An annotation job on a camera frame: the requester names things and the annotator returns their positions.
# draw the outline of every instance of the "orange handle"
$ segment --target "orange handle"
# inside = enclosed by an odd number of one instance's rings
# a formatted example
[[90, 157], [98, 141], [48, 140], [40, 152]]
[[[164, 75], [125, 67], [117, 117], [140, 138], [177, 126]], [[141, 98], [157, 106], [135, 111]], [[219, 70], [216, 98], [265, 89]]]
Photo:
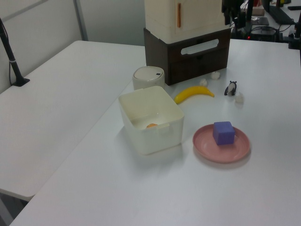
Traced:
[[181, 4], [178, 3], [178, 27], [181, 27]]

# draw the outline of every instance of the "sponge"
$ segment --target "sponge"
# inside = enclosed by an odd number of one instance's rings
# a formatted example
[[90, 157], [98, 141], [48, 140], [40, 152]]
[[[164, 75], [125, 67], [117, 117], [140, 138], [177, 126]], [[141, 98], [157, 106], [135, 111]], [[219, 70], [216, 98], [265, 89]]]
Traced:
[[217, 145], [229, 145], [234, 143], [235, 130], [229, 121], [215, 122], [213, 137]]

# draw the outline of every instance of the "toy panda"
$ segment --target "toy panda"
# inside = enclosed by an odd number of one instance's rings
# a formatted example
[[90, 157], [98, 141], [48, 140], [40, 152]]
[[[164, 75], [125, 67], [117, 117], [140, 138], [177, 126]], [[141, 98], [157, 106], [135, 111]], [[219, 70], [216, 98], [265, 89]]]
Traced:
[[236, 92], [236, 81], [230, 81], [230, 84], [225, 90], [225, 96], [229, 94], [229, 96], [234, 96]]

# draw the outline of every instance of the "toy banana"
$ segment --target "toy banana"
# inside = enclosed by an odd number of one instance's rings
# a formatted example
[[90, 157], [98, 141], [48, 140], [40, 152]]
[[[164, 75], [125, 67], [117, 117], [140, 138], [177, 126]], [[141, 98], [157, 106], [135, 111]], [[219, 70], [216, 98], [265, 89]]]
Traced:
[[176, 104], [184, 101], [188, 97], [196, 94], [204, 94], [214, 97], [214, 94], [205, 86], [192, 86], [187, 89], [184, 89], [181, 93], [179, 93], [175, 98], [174, 101]]

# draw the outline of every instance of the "white table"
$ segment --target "white table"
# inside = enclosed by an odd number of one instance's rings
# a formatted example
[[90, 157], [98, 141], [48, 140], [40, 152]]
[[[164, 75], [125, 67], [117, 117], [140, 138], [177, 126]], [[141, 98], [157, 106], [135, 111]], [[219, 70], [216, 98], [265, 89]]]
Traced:
[[0, 95], [0, 193], [29, 201], [94, 126], [144, 47], [77, 41]]
[[[299, 51], [231, 40], [228, 68], [220, 72], [218, 81], [202, 77], [214, 98], [199, 95], [180, 104], [182, 144], [148, 156], [133, 149], [115, 100], [12, 226], [300, 225]], [[243, 105], [224, 96], [230, 80], [244, 94]], [[166, 91], [174, 97], [199, 81]], [[130, 82], [123, 93], [131, 91]], [[251, 154], [232, 164], [200, 157], [192, 136], [215, 121], [244, 131]]]

